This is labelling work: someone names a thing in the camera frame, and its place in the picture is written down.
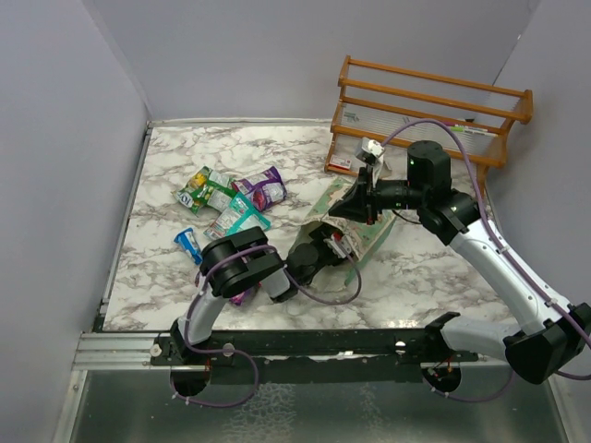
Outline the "green white paper bag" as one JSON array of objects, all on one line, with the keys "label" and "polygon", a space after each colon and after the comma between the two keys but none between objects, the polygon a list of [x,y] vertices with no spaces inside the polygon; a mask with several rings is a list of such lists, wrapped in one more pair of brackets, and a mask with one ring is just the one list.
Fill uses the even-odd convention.
[{"label": "green white paper bag", "polygon": [[[392,230],[394,216],[386,212],[373,225],[335,218],[328,214],[351,183],[337,177],[320,195],[305,217],[289,249],[287,266],[290,275],[316,294],[340,292],[356,280],[356,269],[363,269]],[[346,236],[356,252],[356,259],[341,259],[324,243],[332,233]]]}]

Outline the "purple snack packet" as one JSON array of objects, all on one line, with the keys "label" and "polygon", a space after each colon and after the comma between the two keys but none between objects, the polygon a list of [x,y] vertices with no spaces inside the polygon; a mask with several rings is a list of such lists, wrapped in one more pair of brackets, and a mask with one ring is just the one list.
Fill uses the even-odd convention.
[{"label": "purple snack packet", "polygon": [[261,173],[234,180],[232,188],[245,195],[259,212],[264,212],[287,199],[286,187],[275,166]]}]

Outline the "blue small snack packet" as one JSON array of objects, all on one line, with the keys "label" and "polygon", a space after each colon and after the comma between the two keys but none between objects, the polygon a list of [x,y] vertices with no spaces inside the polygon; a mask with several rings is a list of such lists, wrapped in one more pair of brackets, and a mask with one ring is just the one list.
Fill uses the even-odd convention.
[{"label": "blue small snack packet", "polygon": [[201,248],[191,227],[178,233],[175,236],[174,243],[189,256],[195,265],[199,266],[202,263]]}]

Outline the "yellow green snack packet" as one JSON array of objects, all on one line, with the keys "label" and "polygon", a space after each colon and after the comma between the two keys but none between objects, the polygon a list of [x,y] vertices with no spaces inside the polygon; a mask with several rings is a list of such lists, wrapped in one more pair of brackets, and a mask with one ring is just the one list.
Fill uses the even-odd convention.
[{"label": "yellow green snack packet", "polygon": [[211,197],[211,187],[208,182],[211,172],[211,168],[203,166],[189,178],[183,188],[174,192],[176,201],[193,214],[197,214],[205,207]]}]

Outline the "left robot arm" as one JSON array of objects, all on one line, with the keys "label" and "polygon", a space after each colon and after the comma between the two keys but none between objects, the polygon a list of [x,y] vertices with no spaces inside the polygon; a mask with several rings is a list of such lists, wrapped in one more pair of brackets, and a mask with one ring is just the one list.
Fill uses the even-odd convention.
[{"label": "left robot arm", "polygon": [[320,227],[309,237],[286,259],[258,227],[209,243],[202,250],[199,292],[171,328],[175,357],[187,365],[201,358],[217,317],[234,296],[260,286],[272,300],[286,301],[310,285],[321,270],[352,256],[351,248],[334,228]]}]

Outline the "purple Fox's candy packet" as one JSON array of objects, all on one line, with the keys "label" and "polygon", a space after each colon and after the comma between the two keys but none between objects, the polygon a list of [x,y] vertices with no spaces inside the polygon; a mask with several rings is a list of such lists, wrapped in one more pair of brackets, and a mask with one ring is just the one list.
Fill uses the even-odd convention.
[{"label": "purple Fox's candy packet", "polygon": [[235,306],[244,305],[257,293],[257,290],[258,290],[257,286],[251,287],[251,288],[245,290],[244,292],[231,297],[229,299],[229,302]]}]

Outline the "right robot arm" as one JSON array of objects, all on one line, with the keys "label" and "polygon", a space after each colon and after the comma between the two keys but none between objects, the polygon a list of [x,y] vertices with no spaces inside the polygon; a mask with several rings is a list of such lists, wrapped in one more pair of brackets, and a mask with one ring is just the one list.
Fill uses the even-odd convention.
[{"label": "right robot arm", "polygon": [[512,324],[446,313],[425,328],[424,349],[444,361],[459,351],[507,362],[540,384],[574,359],[590,334],[590,307],[573,305],[518,257],[471,195],[452,188],[451,157],[434,141],[407,150],[404,180],[376,179],[371,166],[329,210],[333,217],[372,224],[385,210],[415,210],[420,224],[469,262],[509,307]]}]

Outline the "teal Fox's candy packet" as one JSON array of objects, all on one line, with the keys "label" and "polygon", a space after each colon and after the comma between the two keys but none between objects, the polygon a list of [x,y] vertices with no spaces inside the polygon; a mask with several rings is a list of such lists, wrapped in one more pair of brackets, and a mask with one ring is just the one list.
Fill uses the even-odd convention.
[{"label": "teal Fox's candy packet", "polygon": [[259,227],[263,232],[271,229],[271,222],[265,218],[242,193],[237,193],[228,207],[204,231],[210,240]]}]

